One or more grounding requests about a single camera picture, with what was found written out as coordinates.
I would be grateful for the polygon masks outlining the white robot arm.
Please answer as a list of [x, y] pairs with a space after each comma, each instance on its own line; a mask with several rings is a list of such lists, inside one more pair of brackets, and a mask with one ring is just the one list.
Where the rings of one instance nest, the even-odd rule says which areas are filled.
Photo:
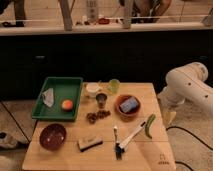
[[183, 104], [186, 99], [206, 113], [213, 114], [213, 88], [205, 83], [207, 78], [208, 69], [200, 62], [174, 68], [166, 74], [166, 86], [157, 95], [165, 126], [175, 118], [174, 108]]

